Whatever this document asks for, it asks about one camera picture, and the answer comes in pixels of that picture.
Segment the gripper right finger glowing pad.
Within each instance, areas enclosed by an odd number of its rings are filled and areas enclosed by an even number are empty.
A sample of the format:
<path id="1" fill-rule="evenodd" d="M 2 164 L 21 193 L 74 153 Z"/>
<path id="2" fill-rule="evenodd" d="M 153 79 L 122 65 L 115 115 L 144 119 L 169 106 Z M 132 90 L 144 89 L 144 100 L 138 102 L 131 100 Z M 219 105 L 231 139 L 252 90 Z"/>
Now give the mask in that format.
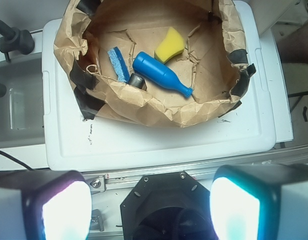
<path id="1" fill-rule="evenodd" d="M 223 165 L 209 207 L 220 240 L 308 240 L 308 164 Z"/>

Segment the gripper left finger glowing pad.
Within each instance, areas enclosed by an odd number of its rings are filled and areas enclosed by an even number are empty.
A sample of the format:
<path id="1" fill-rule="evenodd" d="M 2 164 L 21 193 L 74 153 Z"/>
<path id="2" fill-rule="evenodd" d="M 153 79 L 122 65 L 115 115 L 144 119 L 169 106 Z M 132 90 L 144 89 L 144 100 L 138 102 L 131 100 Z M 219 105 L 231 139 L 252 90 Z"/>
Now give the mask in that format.
<path id="1" fill-rule="evenodd" d="M 91 216 L 78 171 L 0 171 L 0 240 L 85 240 Z"/>

